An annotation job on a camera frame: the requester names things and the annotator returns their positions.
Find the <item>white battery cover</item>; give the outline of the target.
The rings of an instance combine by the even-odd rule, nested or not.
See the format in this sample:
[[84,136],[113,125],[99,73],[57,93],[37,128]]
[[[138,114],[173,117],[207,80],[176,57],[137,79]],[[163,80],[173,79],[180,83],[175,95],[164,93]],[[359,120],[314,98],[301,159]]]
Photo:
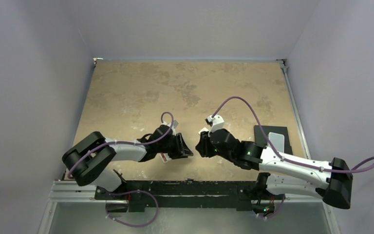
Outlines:
[[202,128],[202,129],[198,132],[198,134],[200,135],[201,133],[208,133],[208,132],[209,132],[209,129],[206,128],[206,127],[204,127],[204,128]]

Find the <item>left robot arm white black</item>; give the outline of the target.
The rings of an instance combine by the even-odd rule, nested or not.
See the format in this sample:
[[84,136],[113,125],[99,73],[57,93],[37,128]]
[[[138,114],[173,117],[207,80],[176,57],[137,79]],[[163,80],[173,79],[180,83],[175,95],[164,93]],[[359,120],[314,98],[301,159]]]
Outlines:
[[159,156],[163,162],[193,156],[181,133],[167,124],[160,125],[152,134],[135,141],[118,141],[95,131],[86,136],[63,156],[69,170],[68,177],[79,186],[95,185],[107,191],[113,199],[121,199],[126,192],[122,176],[107,168],[113,161],[146,162]]

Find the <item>white red remote control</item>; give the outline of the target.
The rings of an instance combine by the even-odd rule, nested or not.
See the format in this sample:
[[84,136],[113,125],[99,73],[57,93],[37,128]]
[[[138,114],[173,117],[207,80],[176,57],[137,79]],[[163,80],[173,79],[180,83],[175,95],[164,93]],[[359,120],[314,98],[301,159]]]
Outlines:
[[164,163],[167,163],[167,162],[170,162],[172,159],[170,158],[170,156],[168,154],[165,154],[165,153],[161,153],[160,154],[160,158],[161,160],[164,162]]

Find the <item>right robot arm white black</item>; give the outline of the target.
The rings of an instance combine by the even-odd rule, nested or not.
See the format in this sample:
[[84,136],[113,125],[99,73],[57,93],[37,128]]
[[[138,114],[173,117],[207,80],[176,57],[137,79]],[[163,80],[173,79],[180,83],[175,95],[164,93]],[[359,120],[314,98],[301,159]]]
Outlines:
[[270,194],[299,194],[320,198],[339,209],[351,207],[353,175],[345,160],[314,161],[289,154],[277,156],[273,148],[254,141],[240,141],[228,130],[202,131],[195,149],[201,157],[220,156],[244,170],[269,171],[255,183],[259,198]]

